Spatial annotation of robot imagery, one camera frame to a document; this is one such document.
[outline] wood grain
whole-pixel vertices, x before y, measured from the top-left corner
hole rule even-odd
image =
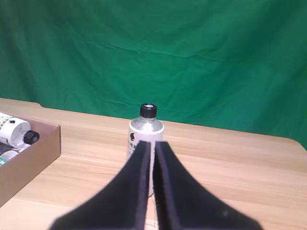
[[[129,120],[0,99],[0,111],[61,124],[62,156],[0,208],[0,230],[42,230],[100,191],[125,164]],[[307,153],[265,135],[163,122],[165,140],[207,189],[266,230],[307,229]],[[149,199],[146,229],[154,226]]]

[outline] black cap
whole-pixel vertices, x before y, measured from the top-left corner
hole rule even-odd
[[[32,145],[39,140],[39,133],[29,130],[24,135],[24,143],[28,145]]]
[[[146,118],[155,118],[157,116],[157,106],[155,104],[142,104],[140,115]]]

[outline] brown cardboard box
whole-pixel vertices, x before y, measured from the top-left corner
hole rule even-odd
[[[28,121],[40,140],[0,167],[0,207],[61,155],[59,125],[13,116]]]

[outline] white bottle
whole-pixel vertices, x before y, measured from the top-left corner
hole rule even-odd
[[[2,155],[0,155],[0,167],[17,155],[18,152],[13,150],[4,152]]]
[[[32,145],[39,139],[39,134],[31,130],[29,122],[0,113],[0,142],[13,147],[24,143]]]
[[[127,160],[140,140],[151,142],[149,196],[154,193],[153,169],[155,142],[163,140],[164,125],[156,119],[157,106],[146,103],[141,105],[140,117],[130,121],[128,133]]]

